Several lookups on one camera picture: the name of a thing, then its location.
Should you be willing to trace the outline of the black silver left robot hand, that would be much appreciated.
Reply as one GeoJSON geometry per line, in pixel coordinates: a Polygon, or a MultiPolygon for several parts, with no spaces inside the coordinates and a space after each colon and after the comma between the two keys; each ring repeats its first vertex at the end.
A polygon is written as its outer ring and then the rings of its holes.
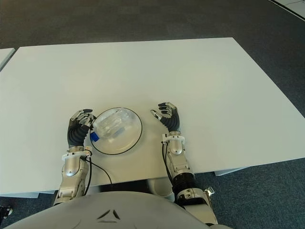
{"type": "Polygon", "coordinates": [[[84,146],[84,140],[96,119],[92,112],[92,109],[81,109],[70,118],[67,131],[69,148],[84,146]]]}

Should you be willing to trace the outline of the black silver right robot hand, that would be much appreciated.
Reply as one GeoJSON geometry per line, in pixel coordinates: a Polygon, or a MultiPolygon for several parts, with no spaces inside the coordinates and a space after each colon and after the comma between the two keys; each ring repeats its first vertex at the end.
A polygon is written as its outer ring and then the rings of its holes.
{"type": "Polygon", "coordinates": [[[180,118],[178,109],[170,102],[158,104],[159,112],[151,109],[150,112],[154,118],[162,123],[169,132],[180,132],[180,118]]]}

